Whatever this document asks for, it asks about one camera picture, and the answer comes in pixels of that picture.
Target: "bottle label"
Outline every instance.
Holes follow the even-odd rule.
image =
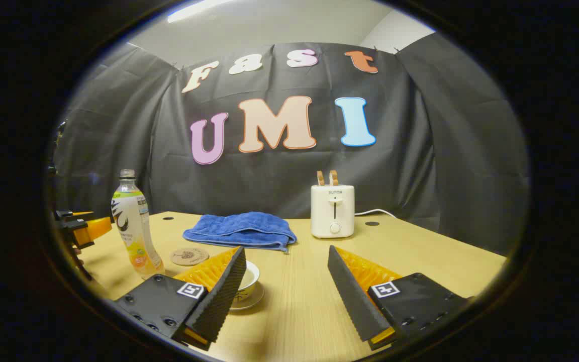
[[[115,192],[111,212],[129,253],[131,264],[149,272],[162,263],[151,242],[149,229],[149,206],[142,192]]]

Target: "toaster knob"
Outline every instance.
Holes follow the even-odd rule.
[[[338,222],[333,222],[330,224],[330,232],[336,234],[337,232],[341,231],[341,225]]]

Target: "teacup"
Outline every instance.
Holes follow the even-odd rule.
[[[247,269],[245,270],[245,274],[241,280],[241,285],[234,297],[234,303],[243,302],[243,300],[246,300],[251,296],[256,288],[256,282],[259,277],[260,270],[258,270],[258,267],[251,261],[247,261]]]

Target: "saucer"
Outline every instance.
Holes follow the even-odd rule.
[[[250,298],[246,300],[241,300],[239,302],[232,303],[232,306],[229,308],[230,311],[242,311],[243,309],[248,309],[257,305],[260,300],[262,300],[262,296],[265,295],[265,289],[259,282],[256,282],[256,287],[251,293]]]

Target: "screw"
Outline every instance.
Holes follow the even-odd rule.
[[[171,319],[171,318],[165,318],[165,319],[163,319],[163,321],[164,321],[165,324],[168,325],[169,327],[175,327],[175,326],[177,326],[177,322],[174,321],[174,320]]]

